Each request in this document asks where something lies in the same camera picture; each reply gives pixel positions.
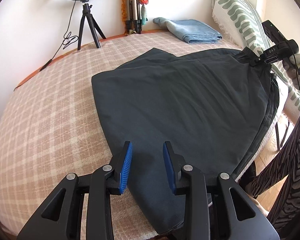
small tripod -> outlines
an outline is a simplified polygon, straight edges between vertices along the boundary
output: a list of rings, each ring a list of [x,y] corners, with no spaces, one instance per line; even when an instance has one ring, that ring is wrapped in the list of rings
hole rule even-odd
[[[78,38],[78,50],[81,49],[81,40],[82,40],[82,32],[83,32],[83,26],[84,26],[84,20],[87,18],[88,24],[93,36],[94,43],[96,44],[97,48],[101,48],[100,42],[97,36],[97,32],[100,34],[100,36],[105,39],[105,35],[103,34],[102,30],[100,29],[99,25],[97,24],[96,20],[93,18],[91,14],[91,9],[92,5],[89,5],[88,3],[85,2],[83,5],[83,11],[82,11],[82,18],[80,22],[80,29],[79,29],[79,38]]]

gray glove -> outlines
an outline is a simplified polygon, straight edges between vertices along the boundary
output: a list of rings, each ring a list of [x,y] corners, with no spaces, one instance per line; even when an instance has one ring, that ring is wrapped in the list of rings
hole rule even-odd
[[[295,54],[297,61],[297,66],[300,68],[300,54]],[[290,62],[295,64],[293,55],[289,58]],[[289,78],[292,79],[293,86],[298,90],[298,81],[297,81],[297,74],[296,70],[290,67],[286,62],[282,61],[283,68],[287,71],[287,75]]]

tripod stand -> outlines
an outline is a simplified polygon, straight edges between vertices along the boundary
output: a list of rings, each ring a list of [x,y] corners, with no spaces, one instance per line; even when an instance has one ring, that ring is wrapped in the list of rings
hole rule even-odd
[[[89,5],[88,3],[85,3],[83,5],[83,11],[82,11],[82,18],[81,18],[81,22],[80,22],[80,29],[79,29],[79,38],[78,38],[78,50],[81,49],[81,40],[82,40],[82,32],[83,32],[83,26],[84,26],[84,21],[85,18],[87,18],[88,20],[88,24],[93,36],[93,40],[94,43],[96,44],[97,48],[101,48],[100,46],[100,42],[97,36],[97,32],[100,34],[100,36],[105,39],[105,35],[103,34],[102,30],[100,29],[99,25],[97,24],[96,20],[93,18],[92,14],[91,14],[91,9],[92,5]]]

patterned pants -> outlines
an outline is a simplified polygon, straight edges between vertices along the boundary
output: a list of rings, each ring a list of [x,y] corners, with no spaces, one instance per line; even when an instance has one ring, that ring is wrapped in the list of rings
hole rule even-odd
[[[257,197],[287,175],[267,216],[279,234],[281,229],[300,211],[300,118],[281,151],[246,186],[246,192],[252,197]]]

black cloth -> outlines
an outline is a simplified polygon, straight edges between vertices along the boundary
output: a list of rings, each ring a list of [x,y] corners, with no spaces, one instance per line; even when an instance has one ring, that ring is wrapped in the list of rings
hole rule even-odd
[[[133,143],[128,187],[159,233],[180,226],[185,197],[168,185],[162,145],[205,173],[234,178],[261,143],[279,104],[269,64],[255,67],[248,48],[212,49],[176,57],[151,49],[92,77],[99,120],[110,150]]]

